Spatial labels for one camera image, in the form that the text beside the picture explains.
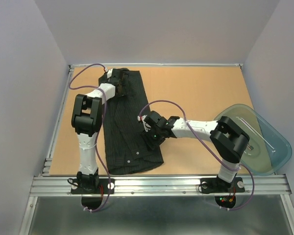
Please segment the black pinstriped long sleeve shirt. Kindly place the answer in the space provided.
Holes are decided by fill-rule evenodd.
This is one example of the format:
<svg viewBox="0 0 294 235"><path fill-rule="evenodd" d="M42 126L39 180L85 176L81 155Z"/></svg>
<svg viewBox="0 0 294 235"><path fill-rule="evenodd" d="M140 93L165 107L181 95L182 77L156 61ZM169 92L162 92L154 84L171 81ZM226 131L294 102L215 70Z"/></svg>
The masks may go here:
<svg viewBox="0 0 294 235"><path fill-rule="evenodd" d="M127 95L107 101L103 122L107 168L112 175L146 172L164 162L159 147L147 149L141 135L144 127L137 120L148 103L141 74L139 71L128 74Z"/></svg>

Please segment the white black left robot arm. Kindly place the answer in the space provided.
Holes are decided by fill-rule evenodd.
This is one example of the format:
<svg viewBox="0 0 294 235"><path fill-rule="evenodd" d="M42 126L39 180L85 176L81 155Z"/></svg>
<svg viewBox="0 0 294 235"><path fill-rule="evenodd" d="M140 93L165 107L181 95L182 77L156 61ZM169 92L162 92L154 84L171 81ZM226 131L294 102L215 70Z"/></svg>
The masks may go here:
<svg viewBox="0 0 294 235"><path fill-rule="evenodd" d="M69 179L72 194L103 192L99 183L96 147L107 101L127 94L128 69L109 69L100 78L98 87L74 100L71 125L78 138L80 164L75 179Z"/></svg>

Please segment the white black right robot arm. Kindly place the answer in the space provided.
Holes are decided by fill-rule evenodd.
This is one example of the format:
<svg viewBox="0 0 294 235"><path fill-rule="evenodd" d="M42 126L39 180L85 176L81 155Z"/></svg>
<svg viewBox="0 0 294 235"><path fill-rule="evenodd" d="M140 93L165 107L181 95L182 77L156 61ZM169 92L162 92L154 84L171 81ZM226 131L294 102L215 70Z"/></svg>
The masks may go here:
<svg viewBox="0 0 294 235"><path fill-rule="evenodd" d="M214 183L221 191L227 191L239 170L242 155L250 137L231 118L222 116L219 120L196 121L185 117L171 116L169 119L151 111L148 115L138 116L143 124L142 137L149 150L158 148L169 138L197 139L204 146L211 142L217 150L220 170Z"/></svg>

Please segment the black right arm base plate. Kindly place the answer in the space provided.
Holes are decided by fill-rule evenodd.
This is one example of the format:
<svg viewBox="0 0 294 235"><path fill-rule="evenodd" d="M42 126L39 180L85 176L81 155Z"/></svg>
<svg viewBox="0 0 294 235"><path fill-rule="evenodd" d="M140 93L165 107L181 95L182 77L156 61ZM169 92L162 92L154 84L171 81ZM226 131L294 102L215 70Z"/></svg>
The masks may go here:
<svg viewBox="0 0 294 235"><path fill-rule="evenodd" d="M230 193L234 190L238 193L245 192L243 179L241 177L235 177L231 183L227 183L217 176L201 178L198 186L198 191L203 194Z"/></svg>

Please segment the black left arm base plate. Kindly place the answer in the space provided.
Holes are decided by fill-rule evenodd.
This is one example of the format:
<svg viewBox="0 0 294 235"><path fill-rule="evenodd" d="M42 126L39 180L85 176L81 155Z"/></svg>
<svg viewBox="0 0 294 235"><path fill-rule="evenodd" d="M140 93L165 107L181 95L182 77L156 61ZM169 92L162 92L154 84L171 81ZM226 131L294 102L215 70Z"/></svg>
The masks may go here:
<svg viewBox="0 0 294 235"><path fill-rule="evenodd" d="M76 178L69 178L67 182L71 186L71 194L113 194L115 179L111 179L109 183L108 178L99 178L94 185L86 184L83 185L78 182Z"/></svg>

